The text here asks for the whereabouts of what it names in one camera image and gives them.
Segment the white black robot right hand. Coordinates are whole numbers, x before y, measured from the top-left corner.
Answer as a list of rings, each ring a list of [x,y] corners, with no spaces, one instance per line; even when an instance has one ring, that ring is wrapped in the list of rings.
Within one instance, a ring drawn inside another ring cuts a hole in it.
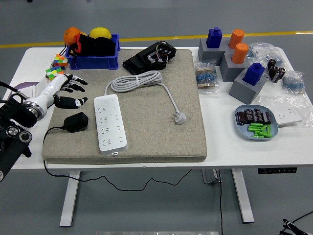
[[[291,230],[295,235],[308,235],[309,233],[299,229],[297,226],[295,226],[293,223],[291,223],[287,219],[283,219],[284,222],[284,228]]]

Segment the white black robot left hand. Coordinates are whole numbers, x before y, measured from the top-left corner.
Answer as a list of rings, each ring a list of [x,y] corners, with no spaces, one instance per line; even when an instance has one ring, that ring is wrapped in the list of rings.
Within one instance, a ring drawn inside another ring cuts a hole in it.
[[[73,74],[60,74],[56,76],[44,90],[35,98],[30,98],[31,107],[37,111],[37,116],[43,118],[47,114],[47,110],[54,102],[54,95],[59,91],[82,91],[85,90],[74,81],[77,81],[83,85],[87,85],[87,82],[80,77]]]

